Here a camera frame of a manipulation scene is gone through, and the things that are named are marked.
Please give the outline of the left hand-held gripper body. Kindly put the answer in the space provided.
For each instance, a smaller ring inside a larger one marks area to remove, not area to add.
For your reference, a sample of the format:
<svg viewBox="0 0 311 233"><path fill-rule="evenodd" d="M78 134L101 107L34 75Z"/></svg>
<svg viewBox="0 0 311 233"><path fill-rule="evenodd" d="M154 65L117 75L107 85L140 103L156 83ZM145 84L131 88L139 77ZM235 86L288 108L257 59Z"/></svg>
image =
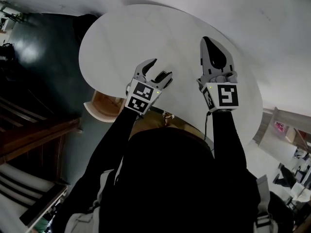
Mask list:
<svg viewBox="0 0 311 233"><path fill-rule="evenodd" d="M125 108L144 115L162 93L162 83L147 81L141 73L134 74L128 84Z"/></svg>

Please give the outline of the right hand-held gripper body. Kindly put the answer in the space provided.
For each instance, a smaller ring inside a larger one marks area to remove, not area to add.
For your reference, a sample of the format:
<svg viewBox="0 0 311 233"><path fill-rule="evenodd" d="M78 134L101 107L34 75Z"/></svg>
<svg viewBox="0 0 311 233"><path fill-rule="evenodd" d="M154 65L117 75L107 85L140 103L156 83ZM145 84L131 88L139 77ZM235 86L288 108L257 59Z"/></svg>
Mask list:
<svg viewBox="0 0 311 233"><path fill-rule="evenodd" d="M210 113L230 112L239 107L237 76L237 73L232 71L214 77L209 82L207 75L197 79L199 90Z"/></svg>

